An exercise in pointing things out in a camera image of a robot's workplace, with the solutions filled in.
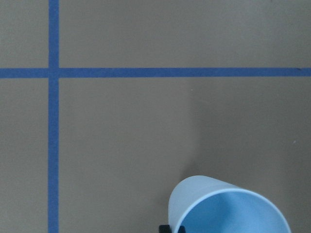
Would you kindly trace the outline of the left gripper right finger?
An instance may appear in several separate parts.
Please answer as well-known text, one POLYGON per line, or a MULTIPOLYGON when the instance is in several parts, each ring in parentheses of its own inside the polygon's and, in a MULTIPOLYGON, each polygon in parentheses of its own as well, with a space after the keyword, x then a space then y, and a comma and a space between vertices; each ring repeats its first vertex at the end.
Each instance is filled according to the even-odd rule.
POLYGON ((185 227, 184 226, 180 226, 178 233, 186 233, 185 227))

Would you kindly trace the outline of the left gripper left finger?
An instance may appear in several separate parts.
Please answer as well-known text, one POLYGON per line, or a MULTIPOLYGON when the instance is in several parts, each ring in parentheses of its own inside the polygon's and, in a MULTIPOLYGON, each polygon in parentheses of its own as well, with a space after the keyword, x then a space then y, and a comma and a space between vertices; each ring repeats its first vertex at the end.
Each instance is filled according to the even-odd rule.
POLYGON ((160 225, 159 233, 171 233, 171 228, 169 225, 160 225))

